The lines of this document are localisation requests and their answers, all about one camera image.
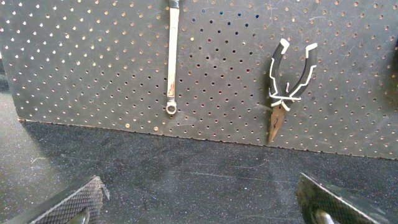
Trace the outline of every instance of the gray perforated board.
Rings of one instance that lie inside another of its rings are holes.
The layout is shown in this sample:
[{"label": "gray perforated board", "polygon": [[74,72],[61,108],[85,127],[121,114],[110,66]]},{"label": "gray perforated board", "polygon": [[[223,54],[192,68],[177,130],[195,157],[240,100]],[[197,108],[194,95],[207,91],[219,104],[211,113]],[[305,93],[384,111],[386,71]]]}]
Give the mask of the gray perforated board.
[{"label": "gray perforated board", "polygon": [[313,80],[271,146],[396,158],[397,4],[183,1],[173,118],[166,1],[4,0],[0,43],[21,118],[265,145],[271,55],[290,42],[280,75],[293,83],[316,42]]}]

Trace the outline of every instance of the black speckled countertop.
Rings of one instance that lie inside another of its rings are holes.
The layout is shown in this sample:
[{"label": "black speckled countertop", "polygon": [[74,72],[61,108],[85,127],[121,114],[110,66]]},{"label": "black speckled countertop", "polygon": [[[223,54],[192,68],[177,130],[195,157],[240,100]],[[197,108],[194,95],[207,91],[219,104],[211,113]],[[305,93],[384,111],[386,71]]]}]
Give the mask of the black speckled countertop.
[{"label": "black speckled countertop", "polygon": [[4,77],[0,103],[0,221],[94,174],[101,223],[303,223],[300,172],[398,214],[397,161],[20,123]]}]

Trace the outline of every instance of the pliers jaw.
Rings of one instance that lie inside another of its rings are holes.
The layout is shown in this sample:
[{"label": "pliers jaw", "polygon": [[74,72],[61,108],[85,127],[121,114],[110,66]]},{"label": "pliers jaw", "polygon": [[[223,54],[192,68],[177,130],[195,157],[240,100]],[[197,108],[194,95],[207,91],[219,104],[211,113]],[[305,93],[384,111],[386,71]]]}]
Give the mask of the pliers jaw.
[{"label": "pliers jaw", "polygon": [[271,59],[271,66],[269,69],[269,78],[271,81],[269,87],[269,96],[272,98],[271,107],[274,108],[274,111],[271,115],[269,142],[273,141],[277,130],[282,126],[282,120],[285,112],[290,111],[290,107],[294,101],[301,100],[300,95],[308,87],[312,77],[313,69],[317,66],[318,44],[314,43],[305,48],[305,66],[300,80],[290,91],[288,91],[289,83],[287,84],[286,90],[282,91],[278,84],[279,65],[289,45],[290,44],[287,42],[287,40],[281,39]]}]

